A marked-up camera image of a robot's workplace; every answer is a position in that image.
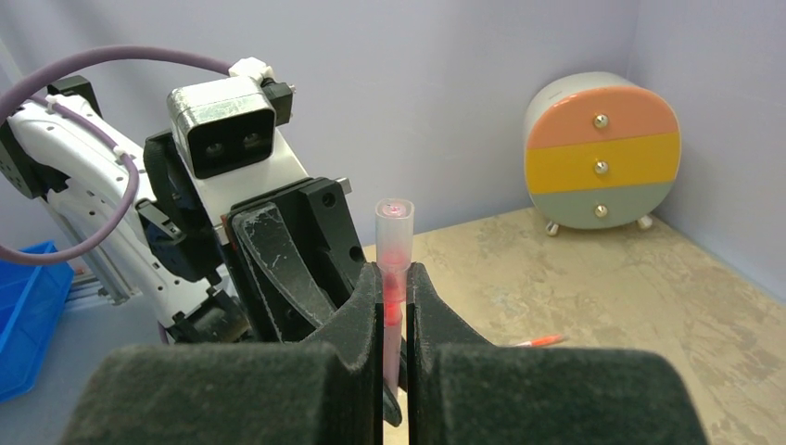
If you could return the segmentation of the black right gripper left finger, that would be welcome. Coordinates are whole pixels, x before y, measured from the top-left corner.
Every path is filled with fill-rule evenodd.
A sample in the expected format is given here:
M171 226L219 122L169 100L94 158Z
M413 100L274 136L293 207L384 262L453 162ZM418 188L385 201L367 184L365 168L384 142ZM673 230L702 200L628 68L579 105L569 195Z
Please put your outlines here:
M381 277L295 343L136 345L90 377L65 444L378 444Z

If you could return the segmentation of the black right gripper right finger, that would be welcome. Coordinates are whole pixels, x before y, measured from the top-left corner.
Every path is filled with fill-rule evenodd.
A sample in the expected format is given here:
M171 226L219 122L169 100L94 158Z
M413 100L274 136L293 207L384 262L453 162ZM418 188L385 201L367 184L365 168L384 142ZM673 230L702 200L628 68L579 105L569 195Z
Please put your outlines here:
M497 346L407 280L413 444L705 444L689 391L663 356L632 349Z

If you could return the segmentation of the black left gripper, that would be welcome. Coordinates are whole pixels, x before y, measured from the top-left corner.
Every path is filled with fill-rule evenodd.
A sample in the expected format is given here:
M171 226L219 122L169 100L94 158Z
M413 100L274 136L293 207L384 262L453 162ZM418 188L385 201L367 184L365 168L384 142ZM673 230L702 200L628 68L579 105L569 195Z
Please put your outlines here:
M154 200L144 234L181 280L206 280L193 311L167 317L178 343L299 342L351 296L366 259L337 180L306 178L234 204L209 223L168 132L146 139Z

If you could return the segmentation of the pink pen cap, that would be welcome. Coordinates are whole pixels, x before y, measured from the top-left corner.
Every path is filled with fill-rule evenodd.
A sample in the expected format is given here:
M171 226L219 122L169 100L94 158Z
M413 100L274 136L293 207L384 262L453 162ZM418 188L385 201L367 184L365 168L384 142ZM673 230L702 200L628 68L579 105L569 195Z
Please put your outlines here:
M412 263L414 205L402 198L384 198L375 207L375 262L383 279L387 305L406 299Z

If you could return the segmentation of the orange pen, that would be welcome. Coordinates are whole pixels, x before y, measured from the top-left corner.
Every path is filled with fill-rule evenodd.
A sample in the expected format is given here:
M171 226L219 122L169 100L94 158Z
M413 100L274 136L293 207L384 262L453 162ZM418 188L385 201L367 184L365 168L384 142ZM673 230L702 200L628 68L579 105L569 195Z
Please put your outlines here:
M545 348L564 343L567 339L568 336L564 335L550 335L516 343L514 346L520 348Z

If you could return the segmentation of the purple pen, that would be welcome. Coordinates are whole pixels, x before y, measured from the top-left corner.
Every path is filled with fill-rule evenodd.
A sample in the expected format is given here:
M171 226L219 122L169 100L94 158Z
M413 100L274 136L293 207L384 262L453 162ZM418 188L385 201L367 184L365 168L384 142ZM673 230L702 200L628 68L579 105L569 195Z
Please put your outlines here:
M401 351L402 304L406 299L406 272L382 270L384 338L382 375L394 399L399 393L399 368Z

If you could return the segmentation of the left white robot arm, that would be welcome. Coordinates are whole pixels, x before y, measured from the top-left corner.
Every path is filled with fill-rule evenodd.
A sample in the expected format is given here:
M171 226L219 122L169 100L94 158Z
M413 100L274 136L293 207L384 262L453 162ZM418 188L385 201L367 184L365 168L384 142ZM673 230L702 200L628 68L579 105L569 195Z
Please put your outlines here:
M173 90L171 127L142 145L79 95L21 106L1 131L19 172L75 242L133 203L96 248L117 298L149 300L177 343L297 342L349 299L365 262L345 179L306 173L280 132L294 90L238 75Z

